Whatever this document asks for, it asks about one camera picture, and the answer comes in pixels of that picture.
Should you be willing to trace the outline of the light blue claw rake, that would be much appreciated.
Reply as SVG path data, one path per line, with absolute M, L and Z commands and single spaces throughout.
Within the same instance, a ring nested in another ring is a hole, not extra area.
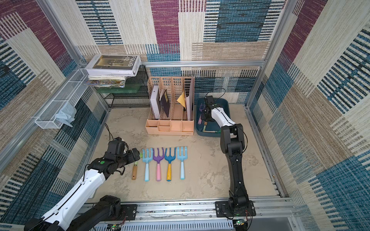
M 153 149 L 152 148 L 146 148 L 143 149 L 143 162 L 145 162 L 145 176 L 144 181 L 149 181 L 149 163 L 153 160 Z

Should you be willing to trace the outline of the purple shovel pink handle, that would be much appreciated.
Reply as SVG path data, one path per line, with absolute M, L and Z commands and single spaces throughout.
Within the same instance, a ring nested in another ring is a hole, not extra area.
M 198 125 L 201 125 L 201 123 L 202 123 L 202 112 L 203 112 L 204 108 L 205 108 L 205 105 L 204 104 L 200 104 Z

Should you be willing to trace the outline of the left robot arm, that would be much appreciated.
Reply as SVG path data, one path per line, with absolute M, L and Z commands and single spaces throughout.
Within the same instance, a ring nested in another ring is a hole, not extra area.
M 119 198 L 106 195 L 87 212 L 78 216 L 89 197 L 114 173 L 123 175 L 125 166 L 140 159 L 140 152 L 130 149 L 120 137 L 108 143 L 104 156 L 86 165 L 82 178 L 41 218 L 32 218 L 25 231 L 89 231 L 104 220 L 126 220 L 127 209 Z

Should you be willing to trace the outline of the green trowel wooden handle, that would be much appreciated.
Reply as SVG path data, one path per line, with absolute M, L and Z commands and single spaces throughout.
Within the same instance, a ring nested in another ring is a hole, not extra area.
M 205 131 L 206 130 L 206 126 L 207 126 L 207 121 L 204 122 L 203 130 L 202 131 Z

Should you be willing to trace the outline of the green rake wooden handle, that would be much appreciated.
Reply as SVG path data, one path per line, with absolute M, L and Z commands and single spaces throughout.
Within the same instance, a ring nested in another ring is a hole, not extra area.
M 135 161 L 133 172 L 132 172 L 132 180 L 136 180 L 137 178 L 137 169 L 138 169 L 138 161 Z

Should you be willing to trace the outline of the blue rake yellow handle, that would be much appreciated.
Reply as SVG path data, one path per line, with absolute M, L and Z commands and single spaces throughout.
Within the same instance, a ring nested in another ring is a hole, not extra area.
M 165 160 L 168 162 L 166 181 L 170 182 L 172 180 L 172 162 L 176 160 L 176 149 L 174 150 L 174 152 L 172 152 L 171 147 L 166 148 L 164 157 Z

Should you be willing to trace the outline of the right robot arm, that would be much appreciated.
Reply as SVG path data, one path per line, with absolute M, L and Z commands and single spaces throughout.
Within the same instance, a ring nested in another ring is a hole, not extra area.
M 247 148 L 243 126 L 234 122 L 211 95 L 205 97 L 202 120 L 216 122 L 220 127 L 220 146 L 226 156 L 230 175 L 229 199 L 215 203 L 217 216 L 228 219 L 239 216 L 253 218 L 256 212 L 243 179 L 242 155 Z

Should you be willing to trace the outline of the light blue fork rake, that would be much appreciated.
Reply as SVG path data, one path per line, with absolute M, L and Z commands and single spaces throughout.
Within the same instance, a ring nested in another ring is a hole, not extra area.
M 180 179 L 185 179 L 185 164 L 184 161 L 188 158 L 188 147 L 181 146 L 176 148 L 177 159 L 181 162 Z

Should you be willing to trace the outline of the purple rake pink handle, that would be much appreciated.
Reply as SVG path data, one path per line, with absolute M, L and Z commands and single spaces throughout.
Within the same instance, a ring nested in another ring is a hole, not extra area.
M 156 170 L 156 181 L 161 181 L 161 161 L 164 159 L 164 149 L 162 148 L 162 152 L 160 149 L 157 148 L 157 152 L 153 153 L 153 160 L 157 162 L 157 170 Z

